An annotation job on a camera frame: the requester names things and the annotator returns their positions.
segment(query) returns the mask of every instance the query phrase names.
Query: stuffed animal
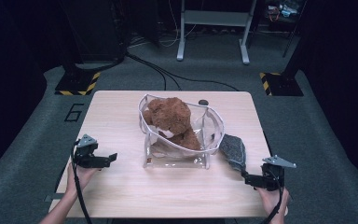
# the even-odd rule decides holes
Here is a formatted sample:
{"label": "stuffed animal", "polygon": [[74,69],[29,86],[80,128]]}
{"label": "stuffed animal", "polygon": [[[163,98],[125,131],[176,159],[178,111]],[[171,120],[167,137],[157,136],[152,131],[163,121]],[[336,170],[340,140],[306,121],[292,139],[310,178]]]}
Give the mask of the stuffed animal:
{"label": "stuffed animal", "polygon": [[158,134],[178,146],[200,150],[200,142],[190,124],[191,111],[177,97],[154,99],[144,113],[145,122],[154,125]]}

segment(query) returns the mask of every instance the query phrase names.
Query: wooden table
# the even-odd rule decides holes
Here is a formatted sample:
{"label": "wooden table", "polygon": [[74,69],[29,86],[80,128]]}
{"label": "wooden table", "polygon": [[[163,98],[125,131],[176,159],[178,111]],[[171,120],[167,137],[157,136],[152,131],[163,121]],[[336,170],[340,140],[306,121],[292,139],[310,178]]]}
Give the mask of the wooden table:
{"label": "wooden table", "polygon": [[[79,132],[95,138],[95,156],[117,152],[117,160],[98,172],[83,190],[91,217],[193,218],[264,217],[260,197],[245,185],[222,152],[211,156],[210,169],[143,168],[145,135],[139,128],[138,104],[145,94],[177,96],[197,104],[204,99],[225,122],[226,133],[246,147],[247,171],[261,175],[269,149],[252,96],[239,91],[97,91]],[[57,192],[64,192],[64,172]],[[52,209],[58,200],[51,204]],[[83,217],[75,203],[68,217]]]}

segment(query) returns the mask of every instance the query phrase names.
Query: black equipment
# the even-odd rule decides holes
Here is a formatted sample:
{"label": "black equipment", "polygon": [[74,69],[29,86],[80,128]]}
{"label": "black equipment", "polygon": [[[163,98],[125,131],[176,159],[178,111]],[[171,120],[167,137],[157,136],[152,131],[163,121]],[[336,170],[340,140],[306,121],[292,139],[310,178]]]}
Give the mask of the black equipment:
{"label": "black equipment", "polygon": [[83,137],[78,140],[74,163],[83,168],[110,167],[110,163],[116,160],[117,153],[112,154],[109,157],[96,157],[93,152],[97,148],[97,140],[84,134]]}
{"label": "black equipment", "polygon": [[263,159],[266,163],[261,166],[262,175],[249,175],[246,170],[241,171],[245,178],[245,184],[256,188],[273,191],[284,187],[284,169],[283,167],[296,168],[295,163],[291,163],[278,156]]}

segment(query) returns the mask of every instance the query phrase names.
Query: human hand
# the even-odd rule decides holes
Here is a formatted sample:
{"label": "human hand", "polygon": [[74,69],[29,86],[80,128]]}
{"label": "human hand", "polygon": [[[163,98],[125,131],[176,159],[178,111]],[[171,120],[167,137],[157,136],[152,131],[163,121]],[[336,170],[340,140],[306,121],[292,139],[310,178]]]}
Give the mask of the human hand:
{"label": "human hand", "polygon": [[[267,215],[272,212],[274,207],[277,205],[280,199],[280,192],[278,190],[268,191],[266,189],[256,188],[257,192],[260,194],[261,200],[263,202],[264,210]],[[289,203],[290,194],[287,188],[283,188],[282,193],[282,202],[279,208],[278,213],[274,216],[274,218],[270,221],[271,224],[282,224],[284,223],[284,215],[286,212],[286,206]]]}
{"label": "human hand", "polygon": [[[83,168],[81,166],[76,167],[76,174],[79,178],[79,184],[80,188],[83,190],[88,183],[91,181],[92,176],[101,169],[98,168]],[[75,175],[74,175],[74,169],[72,167],[72,163],[70,162],[68,165],[68,179],[67,179],[67,185],[66,185],[66,192],[68,191],[74,191],[76,192],[76,183],[75,183]]]}

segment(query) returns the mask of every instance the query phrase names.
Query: transparent bin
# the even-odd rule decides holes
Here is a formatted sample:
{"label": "transparent bin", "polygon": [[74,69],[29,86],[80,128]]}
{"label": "transparent bin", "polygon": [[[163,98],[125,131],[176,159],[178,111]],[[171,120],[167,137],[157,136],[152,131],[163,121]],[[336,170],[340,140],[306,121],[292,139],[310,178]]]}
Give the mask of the transparent bin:
{"label": "transparent bin", "polygon": [[145,95],[139,103],[139,126],[145,133],[144,168],[203,168],[209,169],[210,156],[214,155],[222,142],[225,127],[222,118],[207,105],[186,103],[191,111],[191,126],[201,144],[200,150],[180,147],[158,134],[155,126],[147,125],[143,112],[154,99],[166,99]]}

